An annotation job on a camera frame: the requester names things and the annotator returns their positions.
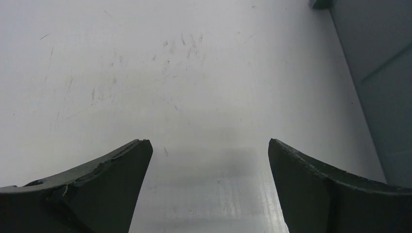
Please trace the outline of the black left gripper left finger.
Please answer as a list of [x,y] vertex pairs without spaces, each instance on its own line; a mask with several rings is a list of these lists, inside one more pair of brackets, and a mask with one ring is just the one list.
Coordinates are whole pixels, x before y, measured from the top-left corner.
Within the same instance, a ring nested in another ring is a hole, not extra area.
[[151,142],[133,140],[67,171],[0,189],[3,233],[126,233]]

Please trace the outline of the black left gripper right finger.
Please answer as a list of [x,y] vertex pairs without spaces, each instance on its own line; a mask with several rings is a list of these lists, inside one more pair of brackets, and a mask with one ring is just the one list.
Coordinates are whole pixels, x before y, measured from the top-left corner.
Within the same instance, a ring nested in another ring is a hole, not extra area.
[[410,188],[348,173],[277,139],[268,157],[289,232],[411,232]]

